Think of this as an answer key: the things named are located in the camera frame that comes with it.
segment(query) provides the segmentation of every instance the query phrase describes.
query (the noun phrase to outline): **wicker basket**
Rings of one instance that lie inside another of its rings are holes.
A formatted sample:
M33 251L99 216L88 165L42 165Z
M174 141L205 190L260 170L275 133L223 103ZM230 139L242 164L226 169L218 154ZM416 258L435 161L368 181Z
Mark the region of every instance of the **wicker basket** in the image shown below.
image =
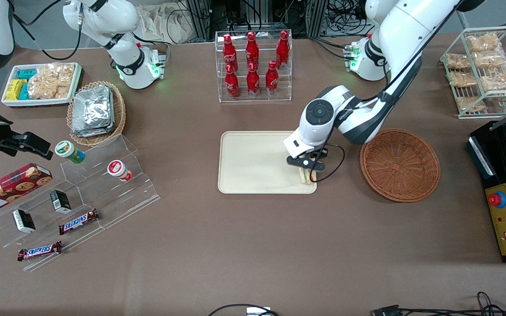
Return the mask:
M440 164L432 148L402 129L382 130L365 144L360 168L374 190L397 202L423 200L440 180Z
M101 135L95 135L95 136L89 136L89 137L77 137L75 134L70 133L70 137L74 142L77 144L85 145L85 146L97 146L98 144L105 142L109 140L110 138L113 138L114 136L117 136L118 134L122 133L122 130L124 129L124 124L126 123L126 108L124 106L124 100L122 96L120 95L120 91L118 91L118 88L114 86L114 84L109 82L91 82L90 84L86 84L81 90L88 90L95 88L96 86L102 84L103 86L108 86L112 90L112 101L114 102L114 120L116 124L116 129L112 133L107 134L101 134ZM73 99L70 100L70 104L68 105L68 127L70 130L72 129L72 119L73 119Z

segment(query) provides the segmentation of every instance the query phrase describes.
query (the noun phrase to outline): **coca-cola bottle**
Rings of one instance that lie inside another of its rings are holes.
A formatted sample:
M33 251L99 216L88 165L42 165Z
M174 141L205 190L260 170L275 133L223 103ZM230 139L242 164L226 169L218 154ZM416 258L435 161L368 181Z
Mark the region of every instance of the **coca-cola bottle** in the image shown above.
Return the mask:
M288 66L288 58L290 52L290 44L288 42L288 31L281 32L281 40L277 44L277 68L286 69Z
M255 63L255 66L259 68L259 46L255 41L255 32L247 33L247 45L245 46L245 56L247 58L247 64L250 62Z
M231 43L231 36L229 34L224 34L224 49L222 52L224 53L225 64L231 65L233 71L237 72L237 53Z
M225 66L225 88L228 90L230 100L239 98L239 84L237 83L237 76L233 73L233 66Z
M250 62L247 65L249 68L249 73L247 73L247 92L249 93L249 97L256 99L260 95L259 89L259 74L257 74L257 66Z
M277 62L271 60L269 62L269 70L265 76L265 86L267 87L267 96L276 96L278 87Z

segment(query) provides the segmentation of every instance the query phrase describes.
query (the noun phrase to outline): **emergency stop button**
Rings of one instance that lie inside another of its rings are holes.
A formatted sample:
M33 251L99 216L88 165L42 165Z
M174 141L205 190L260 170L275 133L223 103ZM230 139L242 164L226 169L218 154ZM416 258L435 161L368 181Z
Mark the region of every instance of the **emergency stop button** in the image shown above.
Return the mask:
M488 196L488 203L496 208L504 208L506 206L506 196L501 191L494 192Z

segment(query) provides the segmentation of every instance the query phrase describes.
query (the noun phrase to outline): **yellow control panel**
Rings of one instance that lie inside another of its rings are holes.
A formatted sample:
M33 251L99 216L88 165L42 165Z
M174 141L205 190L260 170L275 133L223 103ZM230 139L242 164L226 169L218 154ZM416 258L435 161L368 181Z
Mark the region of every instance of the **yellow control panel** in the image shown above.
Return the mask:
M506 256L506 183L485 190L499 249Z

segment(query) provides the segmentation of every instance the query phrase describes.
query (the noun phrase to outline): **brown table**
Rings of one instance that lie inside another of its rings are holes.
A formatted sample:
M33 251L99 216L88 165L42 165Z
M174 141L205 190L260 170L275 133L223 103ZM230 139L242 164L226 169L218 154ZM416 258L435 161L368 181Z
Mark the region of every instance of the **brown table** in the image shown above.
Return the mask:
M346 161L314 194L218 191L223 132L293 130L303 107L327 86L345 84L362 97L383 87L345 72L339 58L308 40L294 42L293 101L276 104L219 104L212 44L173 46L165 80L145 90L122 84L105 50L80 50L72 61L86 70L84 83L108 80L121 90L124 134L139 148L161 199L33 273L22 272L0 243L0 315L205 316L237 302L271 306L283 316L365 315L391 304L475 308L478 291L506 304L506 264L464 148L486 121L455 117L437 64L455 36L431 42L384 124L419 134L440 160L437 190L414 204L376 194L360 172L360 146L338 133L331 141L346 146ZM46 61L40 52L18 50L12 63ZM17 131L53 144L68 138L66 108L0 104L0 113ZM328 165L339 159L332 152ZM63 160L0 153L0 176L27 162L56 170Z

